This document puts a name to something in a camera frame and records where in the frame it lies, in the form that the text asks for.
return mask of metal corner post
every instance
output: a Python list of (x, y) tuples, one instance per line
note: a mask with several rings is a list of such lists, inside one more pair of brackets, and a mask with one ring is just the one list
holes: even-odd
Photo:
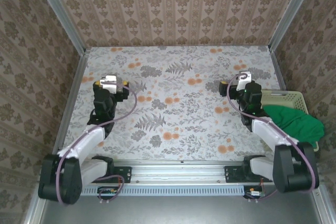
[(290, 23), (293, 21), (303, 1), (304, 0), (290, 0), (283, 17), (269, 41), (269, 49), (271, 52), (275, 51), (280, 44), (285, 32), (287, 31)]
[(279, 66), (277, 57), (275, 55), (275, 52), (270, 50), (270, 54), (271, 54), (271, 59), (272, 59), (272, 63), (273, 63), (273, 66), (274, 66), (275, 74), (276, 74), (277, 79), (278, 79), (280, 90), (287, 90), (285, 81), (284, 81), (284, 79), (282, 77), (282, 74), (281, 74), (280, 66)]
[(68, 34), (69, 38), (71, 39), (74, 47), (78, 51), (80, 57), (83, 57), (85, 54), (85, 44), (81, 40), (80, 36), (76, 32), (74, 24), (71, 22), (67, 12), (65, 11), (62, 3), (60, 0), (47, 0), (49, 5), (54, 10), (57, 18), (62, 24), (62, 27)]
[(52, 150), (53, 154), (57, 153), (58, 150), (63, 146), (65, 137), (67, 135), (71, 115), (73, 112), (73, 108), (75, 107), (76, 98), (77, 98), (79, 87), (80, 87), (80, 84), (81, 84), (81, 81), (84, 75), (84, 71), (87, 65), (89, 54), (90, 54), (90, 49), (87, 50), (85, 52), (85, 55), (79, 59), (74, 81), (72, 82), (72, 86), (70, 89), (67, 105), (65, 107), (62, 121), (61, 121), (58, 134), (56, 137), (54, 149)]

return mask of metal frame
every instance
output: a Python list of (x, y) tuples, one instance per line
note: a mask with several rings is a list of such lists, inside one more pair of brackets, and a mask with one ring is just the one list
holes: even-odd
[[(115, 166), (131, 166), (130, 184), (142, 186), (214, 186), (225, 184), (224, 166), (241, 165), (237, 161), (115, 161)], [(259, 183), (230, 183), (258, 185)], [(92, 185), (106, 186), (97, 183)]]
[(278, 47), (303, 1), (304, 0), (290, 0), (284, 15), (282, 16), (275, 32), (273, 33), (271, 40), (269, 41), (269, 48), (271, 51), (275, 51)]
[(45, 199), (40, 199), (37, 195), (38, 185), (34, 190), (33, 196), (30, 201), (30, 205), (27, 211), (24, 224), (40, 224), (44, 207), (46, 204)]
[(82, 57), (85, 54), (85, 43), (81, 40), (80, 36), (76, 32), (76, 28), (70, 20), (67, 12), (65, 11), (63, 4), (60, 0), (47, 0), (49, 5), (54, 10), (57, 18), (62, 24), (62, 27), (71, 39), (74, 47), (78, 51), (78, 54)]
[(284, 79), (282, 77), (282, 74), (281, 74), (280, 66), (279, 66), (277, 57), (275, 55), (275, 52), (270, 50), (270, 54), (271, 54), (271, 59), (272, 59), (272, 62), (273, 62), (275, 74), (276, 74), (278, 82), (279, 82), (280, 90), (287, 90), (285, 81), (284, 81)]
[(313, 197), (322, 223), (336, 223), (336, 214), (325, 185), (320, 185), (313, 192)]
[(84, 71), (87, 65), (89, 54), (90, 54), (90, 50), (87, 50), (85, 52), (85, 55), (79, 59), (74, 81), (70, 89), (67, 105), (65, 106), (62, 121), (59, 126), (58, 133), (57, 133), (55, 145), (54, 145), (54, 148), (52, 149), (53, 154), (56, 154), (58, 150), (62, 148), (65, 137), (67, 136), (68, 127), (70, 124), (73, 108), (75, 107), (79, 87), (80, 87), (80, 84), (81, 84), (81, 81), (84, 75)]

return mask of green cloth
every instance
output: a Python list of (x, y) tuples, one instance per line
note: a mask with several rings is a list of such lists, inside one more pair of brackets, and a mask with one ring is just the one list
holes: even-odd
[(299, 142), (308, 142), (316, 148), (316, 142), (324, 136), (323, 123), (301, 110), (279, 105), (263, 108), (279, 128)]

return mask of floral tablecloth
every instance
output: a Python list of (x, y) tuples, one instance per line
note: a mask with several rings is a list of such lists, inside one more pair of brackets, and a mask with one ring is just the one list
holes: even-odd
[[(65, 145), (83, 132), (92, 84), (107, 74), (130, 81), (133, 114), (115, 124), (92, 154), (116, 159), (240, 161), (269, 149), (218, 93), (221, 80), (251, 71), (263, 89), (279, 89), (266, 46), (98, 47), (90, 51)], [(134, 104), (129, 96), (116, 117)]]

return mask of plastic basket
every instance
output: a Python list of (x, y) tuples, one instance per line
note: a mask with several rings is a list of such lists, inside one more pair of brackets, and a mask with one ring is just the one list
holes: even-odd
[[(304, 111), (308, 114), (308, 109), (301, 92), (281, 91), (281, 90), (262, 90), (262, 105), (281, 105), (293, 109)], [(315, 152), (319, 150), (319, 144), (316, 142)]]

